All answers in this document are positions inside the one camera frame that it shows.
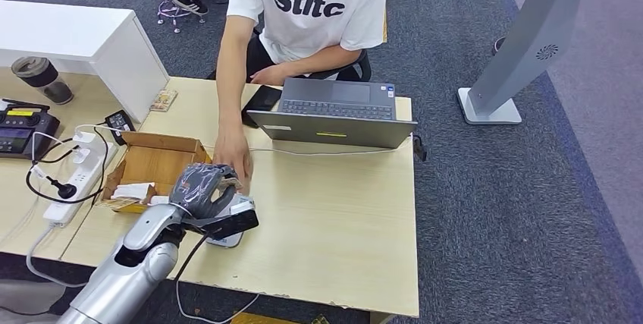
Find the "person's left hand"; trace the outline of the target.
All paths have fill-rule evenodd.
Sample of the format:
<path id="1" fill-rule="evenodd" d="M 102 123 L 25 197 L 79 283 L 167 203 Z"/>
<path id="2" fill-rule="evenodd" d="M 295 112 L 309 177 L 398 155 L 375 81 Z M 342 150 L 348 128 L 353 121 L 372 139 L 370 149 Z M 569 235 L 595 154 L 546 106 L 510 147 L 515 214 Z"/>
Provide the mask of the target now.
<path id="1" fill-rule="evenodd" d="M 290 77 L 288 67 L 283 64 L 276 64 L 252 74 L 250 83 L 281 87 L 288 77 Z"/>

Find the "person's right hand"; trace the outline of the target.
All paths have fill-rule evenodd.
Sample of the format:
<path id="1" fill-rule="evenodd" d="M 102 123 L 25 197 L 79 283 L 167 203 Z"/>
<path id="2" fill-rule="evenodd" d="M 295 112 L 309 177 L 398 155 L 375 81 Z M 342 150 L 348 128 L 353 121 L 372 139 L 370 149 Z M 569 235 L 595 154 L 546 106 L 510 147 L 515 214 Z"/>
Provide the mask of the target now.
<path id="1" fill-rule="evenodd" d="M 241 192 L 248 194 L 253 173 L 252 156 L 243 125 L 240 122 L 223 123 L 218 127 L 213 161 L 229 165 L 242 185 Z"/>

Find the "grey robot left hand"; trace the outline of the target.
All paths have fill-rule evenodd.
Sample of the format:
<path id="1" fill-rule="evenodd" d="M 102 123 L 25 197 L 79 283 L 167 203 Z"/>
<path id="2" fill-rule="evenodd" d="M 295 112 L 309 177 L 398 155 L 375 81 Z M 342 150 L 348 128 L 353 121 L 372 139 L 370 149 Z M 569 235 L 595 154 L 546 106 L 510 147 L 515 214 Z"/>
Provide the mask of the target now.
<path id="1" fill-rule="evenodd" d="M 242 187 L 229 165 L 188 165 L 172 188 L 168 202 L 189 213 L 192 219 L 216 217 Z"/>

